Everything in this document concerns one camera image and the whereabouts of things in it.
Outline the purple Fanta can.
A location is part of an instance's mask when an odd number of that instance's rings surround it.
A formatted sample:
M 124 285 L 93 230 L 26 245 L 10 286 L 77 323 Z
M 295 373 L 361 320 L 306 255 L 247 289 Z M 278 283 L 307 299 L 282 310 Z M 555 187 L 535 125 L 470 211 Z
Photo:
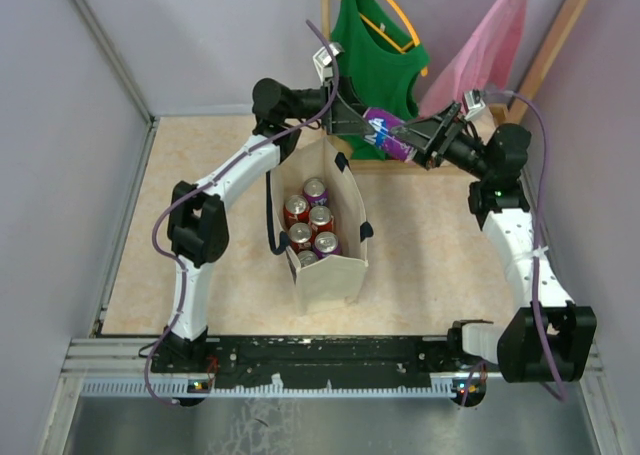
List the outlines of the purple Fanta can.
M 363 118 L 373 130 L 372 133 L 364 136 L 366 143 L 382 150 L 395 160 L 404 163 L 413 161 L 416 149 L 392 133 L 394 128 L 401 127 L 404 124 L 402 119 L 377 107 L 368 108 Z
M 308 267 L 319 261 L 319 257 L 312 250 L 302 250 L 297 254 L 297 259 L 302 268 Z
M 318 177 L 312 177 L 305 181 L 302 187 L 302 195 L 311 207 L 328 205 L 328 188 L 324 181 Z
M 331 255 L 341 255 L 342 248 L 338 236 L 331 231 L 319 232 L 313 244 L 313 251 L 319 259 Z

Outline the red Coke can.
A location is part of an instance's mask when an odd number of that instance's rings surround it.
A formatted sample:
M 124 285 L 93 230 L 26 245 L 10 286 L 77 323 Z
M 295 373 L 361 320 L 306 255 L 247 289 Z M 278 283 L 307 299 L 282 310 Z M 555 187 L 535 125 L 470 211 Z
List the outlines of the red Coke can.
M 330 208 L 324 205 L 313 206 L 309 211 L 309 226 L 314 236 L 334 231 L 334 216 Z
M 291 248 L 295 253 L 312 249 L 313 231 L 307 223 L 297 222 L 288 230 Z
M 285 226 L 290 228 L 296 223 L 309 222 L 310 204 L 300 194 L 294 194 L 286 198 L 283 206 Z

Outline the beige canvas tote bag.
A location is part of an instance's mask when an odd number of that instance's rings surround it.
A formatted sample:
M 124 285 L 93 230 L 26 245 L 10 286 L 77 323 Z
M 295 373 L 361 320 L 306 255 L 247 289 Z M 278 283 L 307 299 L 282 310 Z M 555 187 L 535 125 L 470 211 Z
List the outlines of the beige canvas tote bag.
M 345 155 L 326 140 L 295 151 L 267 173 L 266 195 L 271 249 L 286 256 L 298 312 L 355 303 L 373 229 Z

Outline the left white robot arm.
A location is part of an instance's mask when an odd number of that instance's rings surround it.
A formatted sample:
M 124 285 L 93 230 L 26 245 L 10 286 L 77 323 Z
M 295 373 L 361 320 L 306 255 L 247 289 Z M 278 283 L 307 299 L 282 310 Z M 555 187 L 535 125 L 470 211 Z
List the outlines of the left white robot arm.
M 256 126 L 244 145 L 220 168 L 194 184 L 178 183 L 163 213 L 176 268 L 172 314 L 165 338 L 175 342 L 172 358 L 184 370 L 208 359 L 206 304 L 215 263 L 229 245 L 227 213 L 259 178 L 295 150 L 303 128 L 318 122 L 329 134 L 362 135 L 365 106 L 345 76 L 318 89 L 289 89 L 271 78 L 252 93 Z

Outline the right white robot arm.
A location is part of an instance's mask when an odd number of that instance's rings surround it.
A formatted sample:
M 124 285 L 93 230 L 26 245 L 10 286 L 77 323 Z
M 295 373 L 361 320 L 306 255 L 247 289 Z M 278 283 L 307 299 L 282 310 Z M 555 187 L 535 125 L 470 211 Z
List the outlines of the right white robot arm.
M 585 370 L 597 327 L 593 309 L 574 302 L 549 263 L 521 182 L 531 134 L 499 125 L 488 142 L 471 129 L 453 103 L 443 112 L 395 123 L 390 135 L 407 145 L 413 162 L 434 169 L 448 162 L 474 176 L 469 211 L 498 254 L 515 313 L 504 327 L 463 321 L 451 329 L 448 362 L 461 371 L 481 359 L 510 383 L 574 382 Z

